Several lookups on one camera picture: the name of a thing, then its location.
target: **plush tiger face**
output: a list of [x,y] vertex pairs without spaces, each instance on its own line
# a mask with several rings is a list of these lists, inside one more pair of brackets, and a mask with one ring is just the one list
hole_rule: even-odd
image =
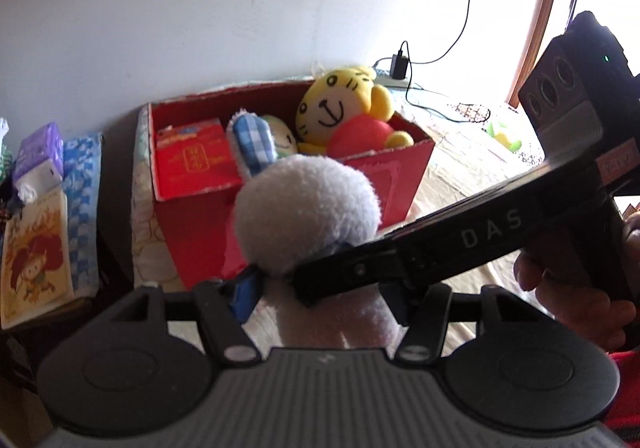
[[370,67],[346,67],[330,71],[316,80],[296,113],[300,139],[325,146],[340,124],[369,113],[375,77],[376,73]]

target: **camera lens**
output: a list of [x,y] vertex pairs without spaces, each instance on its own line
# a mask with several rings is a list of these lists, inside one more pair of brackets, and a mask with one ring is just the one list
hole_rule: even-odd
[[569,64],[567,64],[567,62],[562,58],[558,58],[556,60],[556,73],[558,73],[560,82],[566,85],[569,89],[574,86],[574,72],[571,70]]
[[536,116],[540,116],[540,104],[532,94],[527,96],[527,102],[529,102],[529,107],[531,107],[533,114],[535,114]]
[[545,99],[545,102],[552,108],[558,107],[558,92],[551,80],[543,78],[540,80],[538,87],[540,88],[540,94],[542,94],[542,98]]

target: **cartoon girl with red hair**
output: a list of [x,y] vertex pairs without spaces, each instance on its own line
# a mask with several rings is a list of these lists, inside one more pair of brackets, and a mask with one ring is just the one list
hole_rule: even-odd
[[11,267],[11,288],[17,293],[25,284],[23,300],[36,303],[41,291],[56,290],[47,280],[47,271],[55,271],[64,262],[62,240],[57,235],[38,235],[16,253]]

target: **purple tissue package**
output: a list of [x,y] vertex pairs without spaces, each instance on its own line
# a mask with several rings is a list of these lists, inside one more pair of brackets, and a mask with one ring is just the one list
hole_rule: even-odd
[[14,186],[23,203],[35,201],[62,183],[62,145],[55,123],[23,139],[14,170]]

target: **white plush head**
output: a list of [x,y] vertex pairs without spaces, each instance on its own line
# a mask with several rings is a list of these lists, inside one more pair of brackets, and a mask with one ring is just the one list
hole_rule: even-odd
[[249,179],[235,213],[244,257],[272,277],[334,243],[370,241],[380,225],[367,177],[321,156],[286,157]]

